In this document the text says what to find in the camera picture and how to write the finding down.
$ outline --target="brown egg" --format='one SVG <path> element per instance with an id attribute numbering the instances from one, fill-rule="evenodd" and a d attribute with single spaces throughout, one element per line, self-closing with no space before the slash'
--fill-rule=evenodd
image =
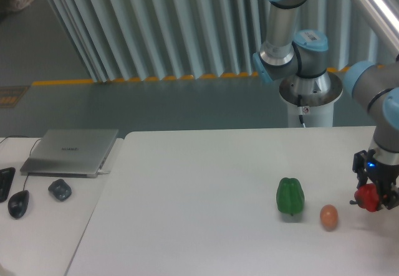
<path id="1" fill-rule="evenodd" d="M 338 212 L 335 206 L 328 204 L 320 211 L 320 220 L 327 231 L 333 231 L 338 224 Z"/>

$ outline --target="black mouse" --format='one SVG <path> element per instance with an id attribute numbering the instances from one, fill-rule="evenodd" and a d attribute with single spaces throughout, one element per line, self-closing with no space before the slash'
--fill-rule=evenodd
<path id="1" fill-rule="evenodd" d="M 8 200 L 8 212 L 10 213 L 11 217 L 15 219 L 21 218 L 26 212 L 28 202 L 28 190 L 21 191 L 12 195 L 10 200 Z"/>
<path id="2" fill-rule="evenodd" d="M 72 194 L 72 189 L 63 179 L 57 179 L 49 186 L 49 192 L 59 201 L 64 201 Z"/>

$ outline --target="laptop lid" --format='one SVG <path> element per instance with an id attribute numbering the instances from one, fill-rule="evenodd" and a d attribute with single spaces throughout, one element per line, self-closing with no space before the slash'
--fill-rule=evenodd
<path id="1" fill-rule="evenodd" d="M 96 177 L 118 130 L 49 130 L 21 168 L 21 174 Z"/>

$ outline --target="floor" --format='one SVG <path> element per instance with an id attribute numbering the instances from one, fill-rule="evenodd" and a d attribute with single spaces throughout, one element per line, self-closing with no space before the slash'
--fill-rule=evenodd
<path id="1" fill-rule="evenodd" d="M 0 18 L 0 87 L 89 79 L 46 0 Z M 259 78 L 31 86 L 0 109 L 0 136 L 42 136 L 49 128 L 131 131 L 284 128 L 278 82 Z M 373 125 L 344 92 L 334 126 Z"/>

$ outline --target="yellow stripe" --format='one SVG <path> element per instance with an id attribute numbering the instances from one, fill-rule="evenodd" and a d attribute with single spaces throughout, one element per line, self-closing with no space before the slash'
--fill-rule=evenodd
<path id="1" fill-rule="evenodd" d="M 62 81 L 37 81 L 33 82 L 32 86 L 48 86 L 48 85 L 75 85 L 75 84 L 93 84 L 93 80 L 62 80 Z"/>
<path id="2" fill-rule="evenodd" d="M 329 67 L 327 69 L 328 72 L 347 72 L 350 67 L 344 67 L 342 70 L 337 70 L 333 67 Z M 257 72 L 254 72 L 252 75 L 249 75 L 247 72 L 241 72 L 239 74 L 229 73 L 226 72 L 220 76 L 221 78 L 228 79 L 228 78 L 244 78 L 244 77 L 258 77 Z M 200 77 L 200 79 L 217 79 L 218 76 L 214 74 L 204 74 Z M 168 75 L 162 79 L 162 81 L 175 81 L 175 80 L 194 80 L 193 75 L 184 75 L 180 78 L 176 78 L 174 75 Z M 144 81 L 145 82 L 157 82 L 160 79 L 158 77 L 148 77 Z M 123 82 L 141 82 L 142 80 L 139 77 L 131 78 L 127 81 L 124 79 L 116 79 L 113 81 L 107 81 L 107 83 L 123 83 Z M 78 85 L 78 84 L 93 84 L 93 80 L 83 79 L 83 80 L 61 80 L 61 81 L 38 81 L 33 82 L 32 86 L 49 86 L 49 85 Z"/>

